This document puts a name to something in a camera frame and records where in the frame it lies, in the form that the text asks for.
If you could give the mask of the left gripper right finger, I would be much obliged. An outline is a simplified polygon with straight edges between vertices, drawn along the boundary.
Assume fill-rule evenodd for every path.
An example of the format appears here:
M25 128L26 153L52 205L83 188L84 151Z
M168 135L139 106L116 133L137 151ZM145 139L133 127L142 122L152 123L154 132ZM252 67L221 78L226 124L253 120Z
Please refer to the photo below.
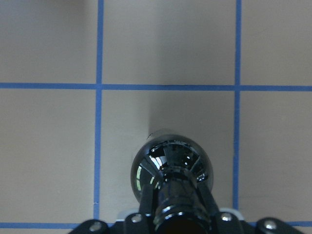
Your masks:
M197 189L199 191L200 199L209 216L214 216L219 212L218 205L208 187L208 185L202 181L197 184Z

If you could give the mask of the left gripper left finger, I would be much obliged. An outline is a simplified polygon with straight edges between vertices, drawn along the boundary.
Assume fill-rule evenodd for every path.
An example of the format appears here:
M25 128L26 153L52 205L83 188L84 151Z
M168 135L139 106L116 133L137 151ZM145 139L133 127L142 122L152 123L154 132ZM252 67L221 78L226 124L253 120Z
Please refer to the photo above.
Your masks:
M139 212L147 217L155 216L156 191L151 184L143 186Z

